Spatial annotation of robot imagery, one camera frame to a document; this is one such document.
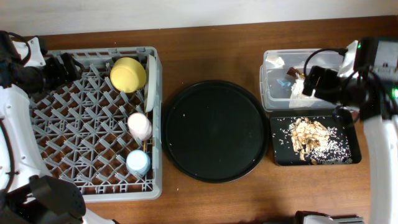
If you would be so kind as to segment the grey dishwasher rack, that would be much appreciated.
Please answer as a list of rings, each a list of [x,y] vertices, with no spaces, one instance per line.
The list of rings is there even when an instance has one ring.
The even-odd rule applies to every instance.
[[[152,200],[162,193],[162,64],[153,47],[74,49],[82,77],[30,99],[29,113],[40,155],[50,173],[74,183],[88,203]],[[123,93],[113,87],[110,71],[123,57],[136,59],[147,73],[148,55],[157,62],[153,110],[145,112],[145,87]],[[127,155],[143,151],[127,126],[133,113],[152,124],[147,153],[150,169],[140,177],[126,167]]]

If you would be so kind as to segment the food scraps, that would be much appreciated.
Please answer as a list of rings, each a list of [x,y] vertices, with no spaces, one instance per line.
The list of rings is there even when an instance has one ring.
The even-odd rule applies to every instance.
[[[273,118],[275,161],[281,166],[352,164],[345,129],[327,116]]]

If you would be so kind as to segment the clear plastic bin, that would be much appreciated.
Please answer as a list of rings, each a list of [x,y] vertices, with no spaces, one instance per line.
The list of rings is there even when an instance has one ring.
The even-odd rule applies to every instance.
[[[302,71],[306,59],[315,49],[268,50],[260,68],[260,91],[266,111],[301,108],[330,109],[334,105],[313,96],[292,96],[295,78],[288,75],[290,68]]]

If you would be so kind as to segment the round black tray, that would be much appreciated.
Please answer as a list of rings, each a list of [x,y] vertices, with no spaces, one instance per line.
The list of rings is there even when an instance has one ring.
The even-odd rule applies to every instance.
[[[212,184],[250,173],[269,148],[263,106],[247,89],[224,80],[193,84],[162,115],[162,149],[185,175]]]

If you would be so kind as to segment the pink cup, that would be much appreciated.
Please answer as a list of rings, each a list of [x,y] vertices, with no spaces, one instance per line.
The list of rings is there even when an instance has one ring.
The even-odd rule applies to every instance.
[[[133,113],[128,117],[127,126],[134,139],[146,141],[152,136],[152,124],[142,113]]]

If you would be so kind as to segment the pale grey plate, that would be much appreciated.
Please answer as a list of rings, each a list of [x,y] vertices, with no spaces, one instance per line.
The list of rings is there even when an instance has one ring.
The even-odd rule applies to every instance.
[[[145,87],[145,112],[153,110],[156,95],[157,83],[157,62],[154,56],[148,55],[147,58],[147,83]]]

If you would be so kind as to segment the blue cup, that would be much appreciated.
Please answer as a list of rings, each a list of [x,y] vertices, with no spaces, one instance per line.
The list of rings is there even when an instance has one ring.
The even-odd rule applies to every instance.
[[[126,158],[126,167],[131,174],[142,177],[150,169],[150,157],[142,150],[131,151]]]

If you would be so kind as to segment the white tissue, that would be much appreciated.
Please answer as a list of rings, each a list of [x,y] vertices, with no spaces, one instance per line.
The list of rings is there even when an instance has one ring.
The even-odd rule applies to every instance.
[[[298,78],[291,87],[289,108],[309,107],[312,105],[310,97],[303,95],[304,79]]]

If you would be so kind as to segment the gold brown snack wrapper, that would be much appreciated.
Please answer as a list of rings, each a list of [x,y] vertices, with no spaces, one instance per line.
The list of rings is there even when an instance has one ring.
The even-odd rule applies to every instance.
[[[303,80],[305,79],[304,73],[294,67],[290,67],[288,69],[287,75],[290,75],[291,77],[294,77],[295,79],[303,79]]]

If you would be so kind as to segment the yellow bowl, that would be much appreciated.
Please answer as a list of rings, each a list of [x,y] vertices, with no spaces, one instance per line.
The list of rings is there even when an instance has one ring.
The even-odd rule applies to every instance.
[[[111,69],[110,80],[122,92],[133,93],[147,82],[146,71],[141,63],[131,57],[118,59]]]

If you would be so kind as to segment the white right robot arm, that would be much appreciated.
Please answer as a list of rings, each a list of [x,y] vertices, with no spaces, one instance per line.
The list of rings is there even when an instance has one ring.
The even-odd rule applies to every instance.
[[[359,110],[369,149],[370,223],[397,223],[397,39],[365,37],[345,48],[339,70],[303,70],[302,93]]]

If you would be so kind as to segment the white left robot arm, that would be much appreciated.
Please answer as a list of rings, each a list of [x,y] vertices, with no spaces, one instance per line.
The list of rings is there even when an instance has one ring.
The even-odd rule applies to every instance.
[[[48,58],[45,41],[1,31],[1,223],[110,223],[77,186],[47,169],[30,122],[31,94],[81,78],[72,56]]]

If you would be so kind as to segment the black rectangular tray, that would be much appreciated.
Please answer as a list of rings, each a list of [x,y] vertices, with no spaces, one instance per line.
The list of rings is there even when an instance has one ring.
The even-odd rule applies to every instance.
[[[327,116],[331,117],[333,124],[338,127],[344,128],[345,133],[348,135],[349,146],[351,147],[351,152],[353,155],[353,163],[357,164],[361,162],[361,151],[358,144],[358,138],[356,135],[356,131],[354,128],[354,122],[351,116],[351,113],[348,110],[344,109],[328,109],[328,110],[281,110],[281,111],[274,111],[270,114],[270,126],[272,127],[273,118],[280,118],[280,117],[293,117],[293,116]]]

